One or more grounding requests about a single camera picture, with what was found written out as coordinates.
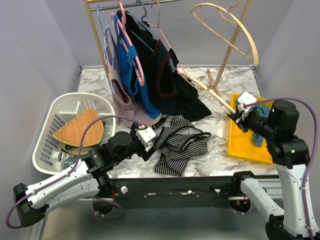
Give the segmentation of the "cream wooden hanger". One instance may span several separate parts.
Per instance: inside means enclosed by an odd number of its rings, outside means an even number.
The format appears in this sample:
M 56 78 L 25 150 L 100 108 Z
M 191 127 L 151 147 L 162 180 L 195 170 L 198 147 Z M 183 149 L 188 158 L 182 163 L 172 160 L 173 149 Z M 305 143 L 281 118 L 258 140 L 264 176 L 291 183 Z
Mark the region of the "cream wooden hanger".
M 227 108 L 227 112 L 230 114 L 235 114 L 236 111 L 224 100 L 222 99 L 218 94 L 216 94 L 214 91 L 212 91 L 208 86 L 200 82 L 199 80 L 195 79 L 192 76 L 185 75 L 185 78 L 188 80 L 191 80 L 192 82 L 196 83 L 202 90 L 205 90 L 210 95 L 212 95 L 216 100 L 218 100 L 225 108 Z

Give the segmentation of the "striped black purple tank top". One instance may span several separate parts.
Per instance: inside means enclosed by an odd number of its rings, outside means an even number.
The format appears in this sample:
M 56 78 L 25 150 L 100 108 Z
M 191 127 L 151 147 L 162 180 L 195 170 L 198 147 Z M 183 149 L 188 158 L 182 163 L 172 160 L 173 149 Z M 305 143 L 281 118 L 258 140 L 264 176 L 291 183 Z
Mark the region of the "striped black purple tank top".
M 210 137 L 210 132 L 196 128 L 189 120 L 173 117 L 170 126 L 163 127 L 154 141 L 160 152 L 154 172 L 181 177 L 191 158 L 207 154 Z

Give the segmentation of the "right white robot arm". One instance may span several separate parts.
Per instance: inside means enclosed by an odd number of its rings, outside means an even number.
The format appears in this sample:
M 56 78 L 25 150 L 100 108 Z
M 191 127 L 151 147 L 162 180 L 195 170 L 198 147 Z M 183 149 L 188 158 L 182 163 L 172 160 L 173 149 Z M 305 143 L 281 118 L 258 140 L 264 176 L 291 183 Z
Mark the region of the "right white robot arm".
M 314 153 L 295 135 L 300 116 L 291 99 L 272 99 L 268 117 L 258 113 L 259 101 L 244 92 L 236 99 L 235 113 L 229 117 L 245 133 L 263 137 L 281 184 L 283 207 L 278 206 L 250 171 L 236 172 L 230 191 L 245 195 L 265 220 L 270 240 L 318 240 L 320 229 L 313 216 L 309 192 L 309 171 Z

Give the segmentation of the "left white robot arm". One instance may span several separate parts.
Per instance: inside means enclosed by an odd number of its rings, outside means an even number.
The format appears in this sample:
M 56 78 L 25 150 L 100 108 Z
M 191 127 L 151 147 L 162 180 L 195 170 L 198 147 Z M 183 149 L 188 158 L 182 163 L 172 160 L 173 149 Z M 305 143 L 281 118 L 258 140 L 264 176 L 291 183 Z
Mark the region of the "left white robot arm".
M 108 172 L 133 155 L 147 161 L 154 149 L 146 147 L 156 138 L 150 128 L 119 131 L 107 143 L 91 149 L 67 169 L 32 185 L 13 188 L 20 227 L 30 227 L 63 204 L 82 198 L 107 197 L 114 188 Z

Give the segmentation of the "pink tank top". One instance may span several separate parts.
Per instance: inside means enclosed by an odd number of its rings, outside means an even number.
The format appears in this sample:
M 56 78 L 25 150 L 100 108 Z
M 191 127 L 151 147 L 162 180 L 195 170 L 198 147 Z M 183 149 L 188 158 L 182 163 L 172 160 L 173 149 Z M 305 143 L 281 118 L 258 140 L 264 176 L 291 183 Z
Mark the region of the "pink tank top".
M 118 70 L 115 70 L 106 62 L 105 64 L 108 69 L 108 82 L 112 93 L 113 103 L 116 108 L 116 113 L 119 116 L 126 117 L 139 123 L 144 123 L 148 127 L 152 126 L 158 117 L 153 119 L 147 115 L 142 105 L 125 92 L 119 75 L 120 66 Z

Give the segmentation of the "navy tank top red trim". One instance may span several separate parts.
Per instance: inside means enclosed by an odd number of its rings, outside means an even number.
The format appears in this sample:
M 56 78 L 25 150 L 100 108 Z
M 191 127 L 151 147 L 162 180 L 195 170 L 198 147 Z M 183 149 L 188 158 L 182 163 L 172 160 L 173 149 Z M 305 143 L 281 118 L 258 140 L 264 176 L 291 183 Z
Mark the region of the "navy tank top red trim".
M 159 84 L 162 82 L 162 50 L 167 50 L 162 41 L 156 40 L 148 32 L 139 28 L 138 22 L 126 15 L 126 31 L 131 42 L 136 48 L 144 75 L 146 76 L 147 91 L 150 102 L 162 113 L 168 109 L 168 99 L 162 94 Z

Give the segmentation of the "pink plastic hanger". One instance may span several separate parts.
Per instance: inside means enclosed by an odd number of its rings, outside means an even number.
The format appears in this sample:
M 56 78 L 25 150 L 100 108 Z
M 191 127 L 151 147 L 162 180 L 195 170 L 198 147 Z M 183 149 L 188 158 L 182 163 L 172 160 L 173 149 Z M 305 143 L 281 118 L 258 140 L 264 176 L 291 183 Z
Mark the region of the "pink plastic hanger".
M 113 26 L 116 30 L 116 34 L 119 37 L 119 40 L 121 41 L 121 44 L 124 48 L 124 50 L 127 53 L 127 57 L 133 57 L 132 59 L 132 65 L 135 70 L 136 77 L 138 79 L 139 85 L 144 86 L 145 85 L 145 75 L 144 71 L 140 62 L 140 59 L 136 53 L 135 46 L 133 45 L 127 30 L 126 30 L 126 13 L 124 9 L 124 5 L 121 0 L 117 0 L 117 4 L 120 7 L 121 10 L 121 18 L 117 18 L 116 22 L 113 23 Z

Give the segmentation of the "blue tank top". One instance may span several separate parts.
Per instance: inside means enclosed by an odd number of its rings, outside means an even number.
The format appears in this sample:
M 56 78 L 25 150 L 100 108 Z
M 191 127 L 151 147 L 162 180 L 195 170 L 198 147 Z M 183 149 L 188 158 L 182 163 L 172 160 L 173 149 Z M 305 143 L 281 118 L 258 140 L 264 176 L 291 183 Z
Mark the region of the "blue tank top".
M 116 19 L 119 17 L 114 14 L 112 16 L 113 23 L 116 23 Z M 132 63 L 133 57 L 127 56 L 125 49 L 122 46 L 122 43 L 116 33 L 116 45 L 117 45 L 117 54 L 118 54 L 118 63 L 119 63 L 119 71 L 120 78 L 122 82 L 122 86 L 125 92 L 134 100 L 136 100 L 139 104 L 142 105 L 145 113 L 153 119 L 156 119 L 161 115 L 161 111 L 158 110 L 150 101 L 148 88 L 147 88 L 147 77 L 145 76 L 144 86 L 140 86 L 138 78 L 136 76 L 136 72 Z

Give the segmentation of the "grey blue hanger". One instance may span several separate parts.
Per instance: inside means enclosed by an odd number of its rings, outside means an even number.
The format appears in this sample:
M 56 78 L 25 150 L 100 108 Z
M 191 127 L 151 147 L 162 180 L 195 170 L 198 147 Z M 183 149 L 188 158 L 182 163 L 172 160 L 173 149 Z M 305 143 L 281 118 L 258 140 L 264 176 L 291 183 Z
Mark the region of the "grey blue hanger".
M 135 3 L 142 6 L 144 10 L 144 15 L 142 15 L 140 19 L 132 13 L 128 13 L 128 15 L 137 21 L 138 26 L 141 30 L 143 30 L 146 33 L 150 33 L 155 40 L 159 40 L 160 37 L 150 28 L 150 26 L 148 26 L 147 22 L 144 22 L 144 18 L 148 15 L 145 4 L 141 0 L 136 0 Z

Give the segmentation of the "teal cloth in tray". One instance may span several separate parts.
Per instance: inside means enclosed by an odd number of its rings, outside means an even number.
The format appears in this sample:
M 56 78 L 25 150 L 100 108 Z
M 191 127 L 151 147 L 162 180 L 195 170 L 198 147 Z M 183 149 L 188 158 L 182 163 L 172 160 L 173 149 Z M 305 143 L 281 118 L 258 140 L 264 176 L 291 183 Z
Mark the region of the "teal cloth in tray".
M 256 110 L 258 115 L 263 118 L 259 122 L 259 126 L 262 127 L 265 123 L 264 120 L 268 118 L 271 109 L 268 106 L 258 104 L 256 105 Z M 257 134 L 257 131 L 254 131 L 252 134 L 252 142 L 254 146 L 261 147 L 263 144 L 263 137 Z

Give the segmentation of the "yellow plastic tray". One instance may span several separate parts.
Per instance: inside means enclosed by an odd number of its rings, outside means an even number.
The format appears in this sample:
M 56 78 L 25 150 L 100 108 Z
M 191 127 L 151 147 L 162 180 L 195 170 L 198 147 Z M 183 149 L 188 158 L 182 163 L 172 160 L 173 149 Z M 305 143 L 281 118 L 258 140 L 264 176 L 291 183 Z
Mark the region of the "yellow plastic tray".
M 257 137 L 251 130 L 242 132 L 233 120 L 229 121 L 228 155 L 250 162 L 273 164 L 266 140 Z

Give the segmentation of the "black garment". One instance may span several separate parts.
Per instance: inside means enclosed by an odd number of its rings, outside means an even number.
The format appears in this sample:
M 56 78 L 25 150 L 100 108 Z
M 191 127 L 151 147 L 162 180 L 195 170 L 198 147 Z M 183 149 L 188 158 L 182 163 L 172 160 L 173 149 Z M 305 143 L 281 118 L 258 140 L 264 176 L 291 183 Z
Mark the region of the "black garment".
M 168 100 L 168 115 L 183 117 L 191 122 L 211 115 L 211 111 L 199 99 L 198 91 L 190 85 L 177 71 L 172 72 L 170 60 L 172 55 L 165 49 L 161 50 L 163 76 L 159 87 L 164 98 Z

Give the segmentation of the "white plastic dish rack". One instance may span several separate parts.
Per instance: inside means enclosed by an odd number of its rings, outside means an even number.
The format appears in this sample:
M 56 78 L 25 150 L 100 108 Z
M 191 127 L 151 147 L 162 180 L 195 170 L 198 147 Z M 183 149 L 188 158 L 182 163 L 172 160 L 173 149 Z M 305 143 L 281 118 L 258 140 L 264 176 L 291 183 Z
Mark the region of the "white plastic dish rack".
M 93 93 L 66 93 L 52 102 L 32 154 L 32 164 L 36 170 L 55 175 L 75 162 L 75 156 L 64 151 L 53 134 L 88 108 L 99 117 L 115 114 L 108 100 Z

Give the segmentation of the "wooden clothes rack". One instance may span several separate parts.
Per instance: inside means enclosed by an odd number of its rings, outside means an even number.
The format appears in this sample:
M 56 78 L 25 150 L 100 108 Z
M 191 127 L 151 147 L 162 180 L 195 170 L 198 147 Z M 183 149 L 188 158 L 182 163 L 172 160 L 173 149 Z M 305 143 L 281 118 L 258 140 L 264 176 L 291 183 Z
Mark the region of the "wooden clothes rack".
M 110 89 L 121 98 L 116 105 L 119 110 L 144 121 L 183 115 L 194 122 L 209 115 L 198 99 L 198 88 L 202 88 L 234 113 L 219 93 L 185 73 L 166 37 L 158 37 L 151 23 L 125 11 L 121 1 L 117 8 L 121 15 L 112 13 L 110 20 L 116 39 L 103 27 L 99 50 Z

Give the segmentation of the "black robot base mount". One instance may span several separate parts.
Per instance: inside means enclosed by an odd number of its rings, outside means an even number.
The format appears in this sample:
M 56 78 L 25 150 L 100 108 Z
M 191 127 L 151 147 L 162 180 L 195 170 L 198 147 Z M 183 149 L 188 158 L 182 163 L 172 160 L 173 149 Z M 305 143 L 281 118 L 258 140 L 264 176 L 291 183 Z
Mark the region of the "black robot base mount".
M 96 197 L 112 199 L 124 209 L 229 208 L 245 200 L 233 176 L 114 178 Z

